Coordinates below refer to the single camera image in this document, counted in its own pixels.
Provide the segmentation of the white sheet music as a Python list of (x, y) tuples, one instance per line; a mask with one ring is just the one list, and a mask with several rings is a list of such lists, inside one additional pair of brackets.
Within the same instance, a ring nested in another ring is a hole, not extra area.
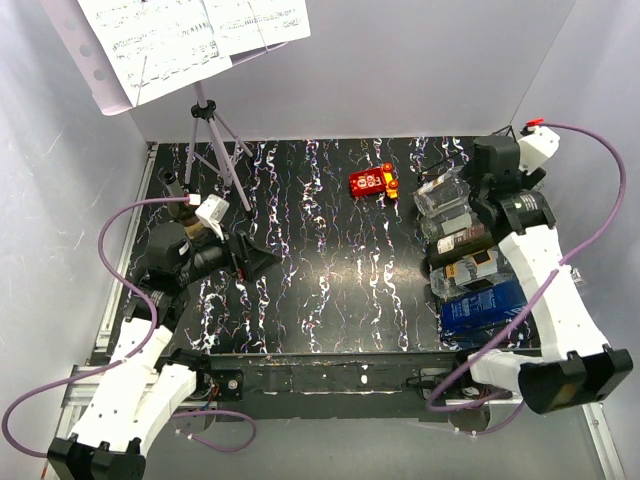
[(204, 1), (222, 56), (232, 56), (311, 35), (306, 1)]
[(232, 66), (201, 1), (81, 1), (79, 6), (134, 107)]

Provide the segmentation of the blue rectangular bottle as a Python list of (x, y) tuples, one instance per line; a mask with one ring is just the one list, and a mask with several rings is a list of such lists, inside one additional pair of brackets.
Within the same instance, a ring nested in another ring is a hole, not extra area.
[(504, 327), (527, 304), (517, 281), (466, 293), (441, 305), (441, 338), (479, 341)]

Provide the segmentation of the dark green wine bottle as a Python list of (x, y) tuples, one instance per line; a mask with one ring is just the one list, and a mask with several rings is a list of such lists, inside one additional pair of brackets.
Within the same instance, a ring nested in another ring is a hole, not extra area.
[[(161, 175), (167, 195), (171, 198), (186, 197), (188, 192), (183, 188), (172, 171), (167, 171)], [(186, 203), (169, 203), (168, 211), (171, 218), (182, 225), (187, 238), (197, 247), (203, 246), (212, 238), (213, 233), (205, 228), (197, 218), (196, 206)]]

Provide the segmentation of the lilac music stand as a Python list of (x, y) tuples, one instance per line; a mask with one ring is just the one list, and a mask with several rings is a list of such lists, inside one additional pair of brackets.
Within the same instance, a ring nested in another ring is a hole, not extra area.
[[(127, 98), (105, 49), (82, 11), (81, 4), (78, 1), (43, 1), (41, 5), (89, 86), (101, 113), (114, 116), (136, 108), (139, 103), (131, 102)], [(218, 164), (212, 170), (218, 173), (225, 185), (235, 187), (244, 213), (251, 218), (254, 216), (254, 207), (249, 202), (235, 170), (237, 154), (227, 151), (220, 130), (225, 129), (231, 135), (235, 141), (235, 150), (242, 150), (248, 157), (252, 157), (253, 154), (217, 112), (215, 103), (206, 99), (202, 83), (193, 81), (190, 85), (195, 91), (196, 103), (191, 108), (193, 123), (184, 175), (185, 186), (192, 187), (192, 165), (196, 157), (195, 140), (198, 124), (203, 122), (207, 125), (210, 144)]]

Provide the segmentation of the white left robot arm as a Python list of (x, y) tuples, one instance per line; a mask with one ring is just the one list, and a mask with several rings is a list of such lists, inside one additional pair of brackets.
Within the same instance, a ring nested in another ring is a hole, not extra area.
[(178, 223), (154, 227), (137, 271), (110, 363), (84, 414), (47, 460), (61, 479), (140, 479), (159, 431), (187, 398), (200, 400), (218, 381), (203, 356), (160, 359), (190, 301), (189, 288), (218, 271), (255, 280), (280, 262), (243, 231), (190, 235)]

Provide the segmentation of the clear corked glass bottle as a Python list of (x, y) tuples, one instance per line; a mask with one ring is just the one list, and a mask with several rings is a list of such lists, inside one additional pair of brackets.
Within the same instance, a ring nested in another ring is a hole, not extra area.
[(451, 168), (414, 192), (414, 202), (423, 216), (434, 217), (466, 202), (470, 186), (461, 177), (462, 170), (462, 167)]

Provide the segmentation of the clear square liquor bottle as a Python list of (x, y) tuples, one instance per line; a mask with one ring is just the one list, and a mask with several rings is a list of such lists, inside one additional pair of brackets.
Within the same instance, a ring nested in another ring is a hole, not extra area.
[(432, 271), (430, 287), (435, 296), (448, 300), (514, 278), (506, 257), (497, 248), (490, 248)]

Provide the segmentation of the clear tall glass bottle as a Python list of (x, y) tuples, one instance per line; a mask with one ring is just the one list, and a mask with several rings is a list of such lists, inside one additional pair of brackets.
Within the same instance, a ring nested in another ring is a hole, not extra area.
[(470, 210), (452, 210), (434, 217), (424, 216), (420, 220), (420, 229), (425, 240), (433, 243), (443, 237), (471, 227), (477, 216)]

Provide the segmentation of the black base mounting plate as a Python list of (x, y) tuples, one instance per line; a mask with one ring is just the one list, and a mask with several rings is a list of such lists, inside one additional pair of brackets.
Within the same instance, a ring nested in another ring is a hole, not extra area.
[(239, 372), (238, 394), (221, 400), (256, 420), (415, 418), (440, 421), (416, 388), (453, 370), (451, 351), (349, 354), (217, 354), (216, 371)]

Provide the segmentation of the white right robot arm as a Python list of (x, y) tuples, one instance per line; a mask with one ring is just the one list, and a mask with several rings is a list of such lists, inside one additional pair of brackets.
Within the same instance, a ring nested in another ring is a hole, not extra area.
[(556, 220), (533, 190), (544, 172), (521, 165), (522, 144), (480, 137), (463, 170), (469, 204), (489, 229), (523, 290), (540, 339), (540, 357), (491, 349), (452, 373), (454, 389), (475, 397), (488, 384), (520, 394), (537, 414), (604, 400), (632, 371), (594, 323), (562, 261)]

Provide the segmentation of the white sheet music left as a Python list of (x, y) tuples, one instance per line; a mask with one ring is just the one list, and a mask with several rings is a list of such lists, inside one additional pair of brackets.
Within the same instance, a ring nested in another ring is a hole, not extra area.
[(134, 107), (232, 66), (201, 1), (81, 1), (79, 6)]

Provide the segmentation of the red yellow toy block car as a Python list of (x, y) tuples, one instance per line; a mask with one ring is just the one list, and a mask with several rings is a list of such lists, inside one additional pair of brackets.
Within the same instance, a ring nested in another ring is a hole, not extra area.
[(350, 174), (349, 187), (355, 198), (384, 193), (389, 199), (396, 200), (399, 182), (394, 176), (393, 165), (386, 162), (381, 166)]

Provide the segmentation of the white sheet music right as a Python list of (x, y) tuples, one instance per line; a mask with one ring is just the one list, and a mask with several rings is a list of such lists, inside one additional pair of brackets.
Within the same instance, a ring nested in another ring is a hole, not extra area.
[(232, 56), (311, 35), (306, 1), (204, 1), (222, 56)]

